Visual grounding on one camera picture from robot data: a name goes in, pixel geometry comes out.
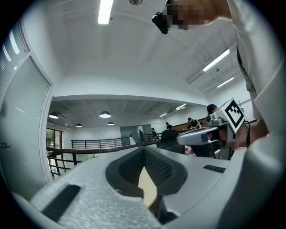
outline white sleeve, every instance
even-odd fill
[[[248,1],[228,0],[228,4],[243,68],[248,74],[242,71],[252,100],[253,116],[264,119],[269,132],[284,132],[286,62],[283,47],[266,19]]]

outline white shirt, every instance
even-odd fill
[[[244,0],[227,0],[237,46],[252,100],[253,117],[264,119],[269,132],[286,130],[286,63],[270,24],[261,13]]]

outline black hair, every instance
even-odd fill
[[[216,108],[216,107],[217,107],[217,106],[216,106],[215,104],[209,104],[209,105],[207,106],[207,108],[206,108],[206,109],[207,109],[207,112],[208,112],[207,114],[208,114],[208,115],[212,114],[213,109]]]

